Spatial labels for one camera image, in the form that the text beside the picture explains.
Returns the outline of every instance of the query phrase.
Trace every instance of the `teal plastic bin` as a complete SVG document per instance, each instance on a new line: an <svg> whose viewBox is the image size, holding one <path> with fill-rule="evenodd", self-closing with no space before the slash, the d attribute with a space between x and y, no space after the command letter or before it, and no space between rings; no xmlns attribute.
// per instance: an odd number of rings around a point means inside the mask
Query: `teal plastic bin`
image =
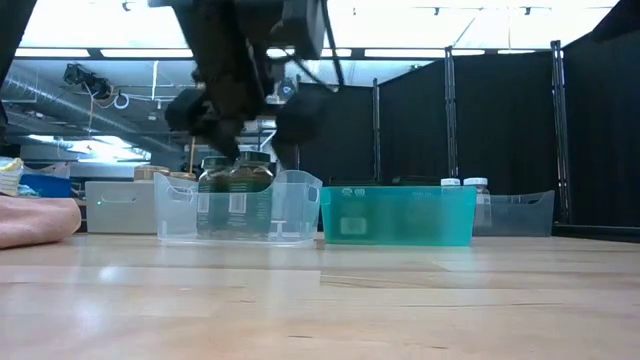
<svg viewBox="0 0 640 360"><path fill-rule="evenodd" d="M469 246L476 189L329 187L321 191L329 244Z"/></svg>

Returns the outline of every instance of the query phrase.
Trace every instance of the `fluorescent light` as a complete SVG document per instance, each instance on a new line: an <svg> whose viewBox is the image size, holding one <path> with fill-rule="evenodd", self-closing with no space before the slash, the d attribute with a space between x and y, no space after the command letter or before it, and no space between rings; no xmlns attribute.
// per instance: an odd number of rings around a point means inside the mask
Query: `fluorescent light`
<svg viewBox="0 0 640 360"><path fill-rule="evenodd" d="M191 49L102 49L104 57L124 58L191 58Z"/></svg>
<svg viewBox="0 0 640 360"><path fill-rule="evenodd" d="M103 143L107 143L113 146L117 146L121 149L129 149L131 148L131 144L129 144L128 142L120 139L117 136L105 136L105 135L98 135L98 136L94 136L93 137L96 140L100 140Z"/></svg>
<svg viewBox="0 0 640 360"><path fill-rule="evenodd" d="M465 50L465 49L453 49L451 55L465 56L465 55L484 55L484 50Z"/></svg>
<svg viewBox="0 0 640 360"><path fill-rule="evenodd" d="M443 58L444 49L369 49L364 51L364 56L389 58Z"/></svg>
<svg viewBox="0 0 640 360"><path fill-rule="evenodd" d="M86 49L18 48L16 57L89 57Z"/></svg>
<svg viewBox="0 0 640 360"><path fill-rule="evenodd" d="M42 142L54 142L55 139L53 136L43 136L43 135L29 135L29 139L38 140Z"/></svg>
<svg viewBox="0 0 640 360"><path fill-rule="evenodd" d="M528 54L535 50L498 50L498 54Z"/></svg>
<svg viewBox="0 0 640 360"><path fill-rule="evenodd" d="M336 49L336 54L339 57L349 57L351 56L351 49ZM322 57L331 56L333 56L333 51L331 51L331 49L322 49Z"/></svg>
<svg viewBox="0 0 640 360"><path fill-rule="evenodd" d="M293 55L295 53L295 50L293 49L278 49L278 48L271 48L267 50L267 56L272 58L272 59L277 59L277 58L281 58L281 57L285 57L288 55Z"/></svg>
<svg viewBox="0 0 640 360"><path fill-rule="evenodd" d="M114 157L103 157L103 158L90 158L90 159L78 159L78 162L88 162L88 163L115 163L118 160Z"/></svg>

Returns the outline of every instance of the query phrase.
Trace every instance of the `pink towel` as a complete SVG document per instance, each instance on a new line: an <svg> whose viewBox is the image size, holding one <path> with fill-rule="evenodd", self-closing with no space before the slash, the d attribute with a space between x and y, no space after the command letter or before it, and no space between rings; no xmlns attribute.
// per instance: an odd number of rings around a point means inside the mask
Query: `pink towel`
<svg viewBox="0 0 640 360"><path fill-rule="evenodd" d="M81 221L73 199L0 196L0 249L61 241L73 235Z"/></svg>

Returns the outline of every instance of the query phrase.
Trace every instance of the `white drawer unit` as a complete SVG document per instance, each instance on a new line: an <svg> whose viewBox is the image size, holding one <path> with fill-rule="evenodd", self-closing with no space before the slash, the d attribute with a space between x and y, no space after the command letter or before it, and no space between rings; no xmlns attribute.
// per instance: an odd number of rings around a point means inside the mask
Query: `white drawer unit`
<svg viewBox="0 0 640 360"><path fill-rule="evenodd" d="M85 186L89 233L156 233L153 182L91 181Z"/></svg>

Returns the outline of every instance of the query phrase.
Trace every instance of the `jar lid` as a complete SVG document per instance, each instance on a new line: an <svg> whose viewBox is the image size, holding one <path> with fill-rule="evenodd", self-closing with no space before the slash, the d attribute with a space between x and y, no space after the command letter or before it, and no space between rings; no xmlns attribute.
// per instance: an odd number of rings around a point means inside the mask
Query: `jar lid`
<svg viewBox="0 0 640 360"><path fill-rule="evenodd" d="M456 179L456 178L441 179L440 186L460 186L460 179Z"/></svg>
<svg viewBox="0 0 640 360"><path fill-rule="evenodd" d="M140 171L157 171L157 172L163 172L163 171L166 171L167 173L169 172L169 168L168 168L168 167L164 167L164 166L155 166L155 165L139 165L139 166L136 166L134 170L140 170Z"/></svg>
<svg viewBox="0 0 640 360"><path fill-rule="evenodd" d="M240 153L238 161L270 163L271 155L260 151L243 151Z"/></svg>
<svg viewBox="0 0 640 360"><path fill-rule="evenodd" d="M217 166L230 166L231 161L226 156L207 156L202 160L203 169L211 169Z"/></svg>
<svg viewBox="0 0 640 360"><path fill-rule="evenodd" d="M186 180L195 180L196 179L196 175L192 174L192 173L186 173L186 172L171 172L169 174L170 177L175 177L175 178L179 178L179 179L186 179Z"/></svg>
<svg viewBox="0 0 640 360"><path fill-rule="evenodd" d="M474 186L487 186L489 185L489 180L487 178L468 178L464 179L464 184Z"/></svg>

